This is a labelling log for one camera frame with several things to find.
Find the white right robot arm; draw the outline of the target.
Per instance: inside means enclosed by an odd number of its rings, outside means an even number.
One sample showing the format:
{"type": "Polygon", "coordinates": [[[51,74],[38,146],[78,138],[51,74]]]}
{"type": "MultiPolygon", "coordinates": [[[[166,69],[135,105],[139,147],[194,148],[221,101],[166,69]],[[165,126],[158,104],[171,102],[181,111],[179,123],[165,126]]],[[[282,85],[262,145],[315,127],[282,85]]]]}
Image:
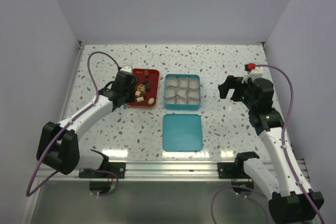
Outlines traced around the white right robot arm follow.
{"type": "Polygon", "coordinates": [[[220,98],[227,97],[232,89],[231,100],[242,102],[248,109],[249,121],[266,147],[275,173],[272,174],[255,152],[237,154],[233,174],[250,177],[268,200],[268,209],[275,223],[311,221],[317,215],[324,198],[313,191],[302,173],[289,141],[282,136],[284,121],[273,107],[274,85],[264,78],[228,76],[218,86],[220,98]]]}

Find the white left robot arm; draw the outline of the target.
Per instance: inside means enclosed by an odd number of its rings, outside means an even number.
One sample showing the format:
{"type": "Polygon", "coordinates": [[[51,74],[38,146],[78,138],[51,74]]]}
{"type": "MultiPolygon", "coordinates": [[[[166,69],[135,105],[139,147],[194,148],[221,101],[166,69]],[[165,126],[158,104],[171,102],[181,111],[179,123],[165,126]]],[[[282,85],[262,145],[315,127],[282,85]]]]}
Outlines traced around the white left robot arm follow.
{"type": "Polygon", "coordinates": [[[97,178],[109,172],[109,158],[94,151],[94,156],[80,154],[79,140],[99,120],[135,99],[136,76],[131,66],[122,67],[116,78],[98,91],[82,109],[58,122],[44,125],[36,158],[57,172],[70,174],[75,169],[90,169],[97,178]]]}

